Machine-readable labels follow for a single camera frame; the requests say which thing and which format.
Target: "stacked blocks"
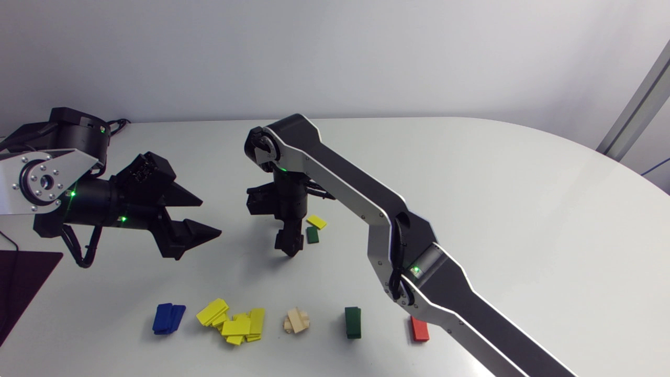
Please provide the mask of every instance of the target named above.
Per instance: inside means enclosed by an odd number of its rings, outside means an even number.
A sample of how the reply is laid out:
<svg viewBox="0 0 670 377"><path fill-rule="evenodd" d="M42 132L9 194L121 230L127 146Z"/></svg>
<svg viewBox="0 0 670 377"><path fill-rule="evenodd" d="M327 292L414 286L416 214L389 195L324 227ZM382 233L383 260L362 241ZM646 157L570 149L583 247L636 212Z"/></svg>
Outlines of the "stacked blocks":
<svg viewBox="0 0 670 377"><path fill-rule="evenodd" d="M177 331L185 311L186 307L183 305L172 305L171 303L158 305L151 327L153 333L167 335Z"/></svg>
<svg viewBox="0 0 670 377"><path fill-rule="evenodd" d="M230 344L240 345L245 339L251 342L262 338L264 308L254 308L249 313L233 315L232 320L228 318L227 311L228 304L222 299L216 299L202 309L196 317L203 326L217 329Z"/></svg>
<svg viewBox="0 0 670 377"><path fill-rule="evenodd" d="M344 308L344 319L346 320L347 339L360 339L360 308Z"/></svg>

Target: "white table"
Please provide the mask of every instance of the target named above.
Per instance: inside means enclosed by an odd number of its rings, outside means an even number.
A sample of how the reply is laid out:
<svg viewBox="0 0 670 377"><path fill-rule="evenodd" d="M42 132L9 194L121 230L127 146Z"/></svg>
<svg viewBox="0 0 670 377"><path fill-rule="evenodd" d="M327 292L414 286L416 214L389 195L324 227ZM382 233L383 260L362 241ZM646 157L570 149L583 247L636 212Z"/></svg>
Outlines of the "white table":
<svg viewBox="0 0 670 377"><path fill-rule="evenodd" d="M670 370L670 199L628 168L534 129L466 118L326 119L323 141L404 196L428 219L475 289L584 376ZM0 229L25 250L64 259L0 348L15 376L485 376L448 334L410 342L408 316L367 261L366 225L340 203L310 198L328 221L321 242L289 260L273 249L281 222L250 216L245 189L271 181L243 153L270 121L133 124L114 137L109 172L148 150L204 200L174 208L223 230L161 258L148 231L105 229L92 268L31 217ZM76 227L82 242L90 227ZM233 347L195 314L222 297L230 313L265 307L263 340ZM151 332L157 304L187 306L177 332ZM298 306L312 326L281 329ZM344 307L362 308L362 339L344 333Z"/></svg>

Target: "dark green block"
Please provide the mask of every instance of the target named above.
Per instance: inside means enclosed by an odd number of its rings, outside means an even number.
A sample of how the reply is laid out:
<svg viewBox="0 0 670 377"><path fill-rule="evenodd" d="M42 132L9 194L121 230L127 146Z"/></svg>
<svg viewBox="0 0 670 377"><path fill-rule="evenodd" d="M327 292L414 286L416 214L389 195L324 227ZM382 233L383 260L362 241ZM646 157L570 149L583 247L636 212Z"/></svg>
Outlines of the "dark green block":
<svg viewBox="0 0 670 377"><path fill-rule="evenodd" d="M319 242L319 228L317 227L308 227L305 229L307 233L307 243L316 244Z"/></svg>
<svg viewBox="0 0 670 377"><path fill-rule="evenodd" d="M346 337L360 339L360 308L344 308L344 319L346 320Z"/></svg>

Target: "silver arm panel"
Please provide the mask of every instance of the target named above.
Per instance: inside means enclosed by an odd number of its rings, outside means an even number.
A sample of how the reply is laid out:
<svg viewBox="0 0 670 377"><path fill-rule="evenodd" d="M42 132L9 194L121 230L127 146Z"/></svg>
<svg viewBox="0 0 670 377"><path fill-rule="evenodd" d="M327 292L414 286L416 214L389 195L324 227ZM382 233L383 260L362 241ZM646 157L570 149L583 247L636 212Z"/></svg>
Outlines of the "silver arm panel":
<svg viewBox="0 0 670 377"><path fill-rule="evenodd" d="M97 158L77 149L0 155L0 215L49 213Z"/></svg>
<svg viewBox="0 0 670 377"><path fill-rule="evenodd" d="M402 220L407 235L401 278L411 292L403 291L394 301L409 314L445 329L497 376L574 375L472 289L425 219L410 212L400 195L323 145L308 119L292 115L264 127L263 134L274 145L272 153L256 148L258 165L270 162L303 172L369 225L368 259L392 300L394 227Z"/></svg>

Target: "wooden block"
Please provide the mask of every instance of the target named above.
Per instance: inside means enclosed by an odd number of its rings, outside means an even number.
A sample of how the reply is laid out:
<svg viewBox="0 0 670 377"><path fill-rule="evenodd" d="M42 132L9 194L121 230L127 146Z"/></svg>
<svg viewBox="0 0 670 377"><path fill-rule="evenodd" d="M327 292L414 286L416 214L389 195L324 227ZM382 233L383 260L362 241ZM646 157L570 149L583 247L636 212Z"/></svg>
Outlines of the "wooden block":
<svg viewBox="0 0 670 377"><path fill-rule="evenodd" d="M428 335L428 324L423 321L412 317L412 336L414 341L429 341L430 336Z"/></svg>
<svg viewBox="0 0 670 377"><path fill-rule="evenodd" d="M251 320L247 317L238 317L233 321L225 321L221 328L221 335L249 335Z"/></svg>
<svg viewBox="0 0 670 377"><path fill-rule="evenodd" d="M218 317L221 313L224 313L227 310L228 304L226 304L226 302L222 299L216 299L209 303L205 309L202 309L198 314L196 314L196 318L203 326L209 326L212 324L212 320L214 318Z"/></svg>
<svg viewBox="0 0 670 377"><path fill-rule="evenodd" d="M302 318L302 323L305 324L305 327L310 326L310 316L307 315L306 311L300 311L300 318Z"/></svg>
<svg viewBox="0 0 670 377"><path fill-rule="evenodd" d="M291 326L289 316L286 316L286 318L284 318L284 331L286 331L289 334L293 332L293 327Z"/></svg>
<svg viewBox="0 0 670 377"><path fill-rule="evenodd" d="M289 321L291 321L291 327L293 327L293 332L294 333L299 333L300 331L303 331L307 327L302 321L302 318L300 317L300 312L298 311L297 308L293 308L289 310Z"/></svg>
<svg viewBox="0 0 670 377"><path fill-rule="evenodd" d="M317 244L319 242L319 230L317 227L307 227L305 228L305 233L307 234L308 244Z"/></svg>
<svg viewBox="0 0 670 377"><path fill-rule="evenodd" d="M234 335L226 338L226 342L230 344L240 345L245 340L244 335Z"/></svg>
<svg viewBox="0 0 670 377"><path fill-rule="evenodd" d="M360 308L344 308L346 319L346 337L348 339L360 339Z"/></svg>
<svg viewBox="0 0 670 377"><path fill-rule="evenodd" d="M314 225L315 227L319 228L319 230L323 229L328 223L323 221L320 217L317 215L312 215L307 218L307 222Z"/></svg>
<svg viewBox="0 0 670 377"><path fill-rule="evenodd" d="M254 308L249 312L249 319L251 320L251 328L249 333L253 335L260 335L263 332L263 320L265 319L265 309Z"/></svg>
<svg viewBox="0 0 670 377"><path fill-rule="evenodd" d="M228 314L223 312L212 320L212 327L216 327L217 329L221 330L221 326L223 326L225 321L228 321Z"/></svg>

